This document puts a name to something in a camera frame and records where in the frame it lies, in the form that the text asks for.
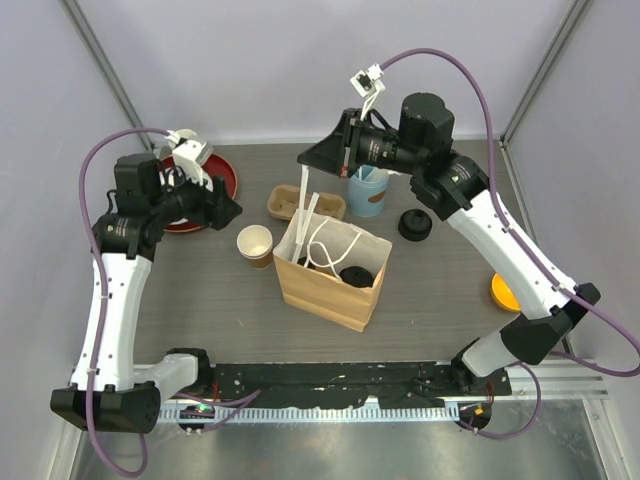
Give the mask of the stack of paper cups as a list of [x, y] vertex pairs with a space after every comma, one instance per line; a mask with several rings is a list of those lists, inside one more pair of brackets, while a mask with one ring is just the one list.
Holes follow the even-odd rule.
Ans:
[[249, 225], [243, 228], [236, 239], [240, 254], [255, 269], [268, 267], [273, 260], [273, 236], [262, 225]]

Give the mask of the stack of black lids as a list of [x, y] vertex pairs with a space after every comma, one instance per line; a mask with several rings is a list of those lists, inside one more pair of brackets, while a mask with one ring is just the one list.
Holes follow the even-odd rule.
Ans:
[[433, 221], [422, 209], [409, 209], [402, 213], [398, 220], [399, 234], [411, 242], [426, 240], [431, 234]]

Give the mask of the brown paper bag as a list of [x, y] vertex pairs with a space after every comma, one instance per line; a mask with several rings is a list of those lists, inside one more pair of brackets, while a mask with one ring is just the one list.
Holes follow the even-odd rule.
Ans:
[[[392, 242], [344, 221], [313, 214], [300, 257], [315, 265], [305, 268], [291, 261], [297, 217], [289, 222], [273, 257], [286, 304], [361, 332], [378, 303]], [[355, 288], [339, 274], [360, 266], [374, 276], [371, 288]]]

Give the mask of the black lid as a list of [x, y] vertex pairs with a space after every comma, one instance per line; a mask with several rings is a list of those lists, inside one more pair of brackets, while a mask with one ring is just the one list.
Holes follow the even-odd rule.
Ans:
[[374, 276], [360, 266], [347, 267], [340, 272], [339, 276], [344, 283], [355, 288], [371, 288], [374, 284]]
[[314, 270], [315, 269], [315, 265], [312, 262], [307, 261], [306, 257], [301, 257], [298, 259], [297, 264], [300, 266], [303, 266], [305, 268], [309, 268]]

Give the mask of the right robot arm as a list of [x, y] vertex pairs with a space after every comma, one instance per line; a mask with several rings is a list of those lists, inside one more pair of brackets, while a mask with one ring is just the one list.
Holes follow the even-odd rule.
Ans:
[[403, 102], [399, 126], [377, 112], [343, 111], [335, 129], [298, 155], [300, 164], [341, 178], [363, 165], [410, 175], [417, 200], [463, 235], [512, 289], [520, 314], [501, 329], [481, 337], [452, 360], [457, 391], [472, 395], [488, 377], [517, 361], [539, 364], [586, 315], [586, 305], [601, 294], [591, 283], [577, 284], [566, 275], [557, 285], [545, 277], [544, 256], [532, 260], [531, 240], [518, 244], [516, 222], [503, 224], [506, 209], [493, 201], [485, 172], [452, 147], [454, 114], [431, 93], [413, 93]]

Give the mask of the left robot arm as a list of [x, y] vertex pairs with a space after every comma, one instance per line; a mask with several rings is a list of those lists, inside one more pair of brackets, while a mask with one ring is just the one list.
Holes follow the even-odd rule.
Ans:
[[92, 227], [101, 258], [81, 355], [68, 386], [53, 390], [50, 408], [80, 429], [92, 418], [100, 432], [147, 434], [164, 401], [181, 390], [200, 399], [213, 385], [208, 355], [199, 348], [174, 348], [149, 373], [134, 372], [140, 301], [156, 246], [173, 222], [221, 230], [242, 209], [224, 178], [197, 183], [186, 167], [151, 154], [119, 158], [114, 177], [108, 210]]

